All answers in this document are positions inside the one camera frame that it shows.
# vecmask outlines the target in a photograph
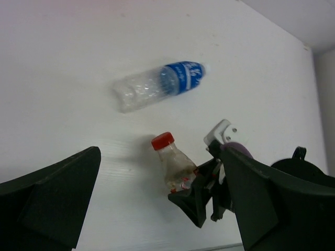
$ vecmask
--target bottle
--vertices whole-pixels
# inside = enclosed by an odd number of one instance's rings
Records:
[[[130,112],[197,87],[209,67],[183,61],[128,76],[114,85],[121,112]]]
[[[162,163],[164,181],[171,192],[190,189],[196,178],[197,166],[174,144],[170,132],[163,133],[151,141]]]

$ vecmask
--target white table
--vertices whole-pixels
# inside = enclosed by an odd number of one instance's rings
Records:
[[[2,1],[0,181],[91,145],[102,163],[77,250],[191,250],[241,242],[226,213],[196,228],[170,203],[150,139],[171,131],[196,164],[222,118],[266,164],[296,146],[326,171],[312,54],[239,1]],[[179,60],[212,73],[193,91],[118,113],[111,82]]]

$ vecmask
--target bottle with red cap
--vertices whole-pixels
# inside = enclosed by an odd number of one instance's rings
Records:
[[[164,181],[171,192],[190,189],[196,178],[197,166],[180,151],[170,132],[165,132],[151,141],[158,152],[164,172]]]

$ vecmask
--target black object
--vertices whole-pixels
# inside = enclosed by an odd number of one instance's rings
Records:
[[[90,147],[0,184],[0,250],[76,248],[101,162]]]
[[[222,185],[212,160],[199,167],[185,198],[183,191],[170,194],[169,200],[201,227],[205,202],[212,196],[213,220],[222,218],[225,209],[235,212],[245,250],[335,250],[335,178],[305,161],[305,155],[306,149],[298,147],[293,158],[270,167],[228,147],[219,154],[226,173]],[[206,180],[209,173],[212,179]]]

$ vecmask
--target bottle label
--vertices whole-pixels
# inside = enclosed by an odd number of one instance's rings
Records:
[[[200,80],[205,75],[204,68],[201,64],[189,61],[177,62],[166,65],[171,68],[179,79],[179,92],[184,93],[197,87]]]

